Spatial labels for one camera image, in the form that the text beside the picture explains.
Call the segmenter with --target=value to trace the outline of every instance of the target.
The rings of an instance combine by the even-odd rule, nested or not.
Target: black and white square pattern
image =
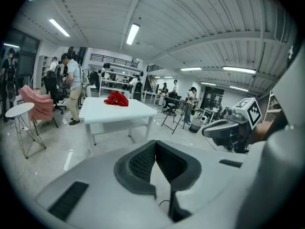
[[[259,108],[257,106],[257,103],[254,102],[250,108],[248,108],[247,110],[249,117],[250,117],[250,122],[251,122],[251,126],[254,126],[255,123],[259,120],[259,118],[261,117],[261,113],[259,111]]]
[[[243,99],[235,108],[242,108],[244,107],[251,99]]]

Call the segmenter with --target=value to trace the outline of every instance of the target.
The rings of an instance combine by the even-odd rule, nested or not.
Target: man in light blue shirt
[[[81,68],[68,53],[64,53],[61,56],[61,61],[64,65],[68,66],[68,78],[65,83],[69,84],[71,89],[70,97],[67,101],[67,108],[70,110],[73,117],[71,118],[72,121],[69,125],[75,125],[80,122],[78,117],[78,99],[82,91]]]

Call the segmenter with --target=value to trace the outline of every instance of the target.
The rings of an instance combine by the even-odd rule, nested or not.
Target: floor
[[[158,111],[160,110],[157,102],[154,106],[149,101],[150,97],[146,98],[145,104]],[[184,129],[178,126],[172,135],[170,129],[161,126],[165,116],[165,114],[158,114],[154,118],[150,139],[168,140],[193,148],[226,152],[222,146],[216,146],[212,139],[202,136],[201,131],[198,131],[198,133],[190,132],[188,125],[185,125]],[[88,148],[84,123],[81,122],[74,126],[65,124],[66,122],[69,123],[71,118],[68,110],[64,110],[63,115],[54,113],[54,117],[59,128],[56,128],[52,120],[38,122],[37,128],[47,149],[36,153],[29,159],[25,159],[22,154],[14,121],[4,123],[2,119],[0,120],[1,161],[11,181],[31,197],[35,197],[46,185],[66,170],[92,155]],[[168,117],[166,123],[173,126],[173,117]],[[96,136],[97,145],[93,149],[93,155],[103,154],[143,141],[145,132],[145,127],[139,127],[133,130],[132,137],[128,137],[128,130],[98,135]],[[24,142],[29,144],[31,140],[25,138]],[[41,146],[34,142],[31,153],[40,148]],[[151,183],[157,187],[157,203],[169,199],[170,186],[156,163],[153,167]],[[169,203],[165,201],[160,207],[166,212],[168,205]]]

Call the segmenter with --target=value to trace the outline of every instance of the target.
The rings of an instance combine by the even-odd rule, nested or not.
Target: ceiling
[[[126,36],[133,23],[141,27],[129,46]],[[194,80],[246,88],[256,96],[285,72],[296,35],[292,19],[266,0],[34,0],[24,4],[13,26],[60,46],[121,52]],[[224,65],[256,69],[257,74],[224,72]],[[189,67],[202,71],[180,70]]]

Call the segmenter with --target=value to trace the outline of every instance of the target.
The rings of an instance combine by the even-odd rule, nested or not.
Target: pink armchair
[[[58,125],[53,117],[54,105],[50,95],[39,95],[27,85],[24,85],[20,89],[20,94],[26,103],[35,104],[34,108],[32,108],[30,111],[30,120],[33,121],[34,125],[36,120],[53,119],[56,127],[58,128]]]

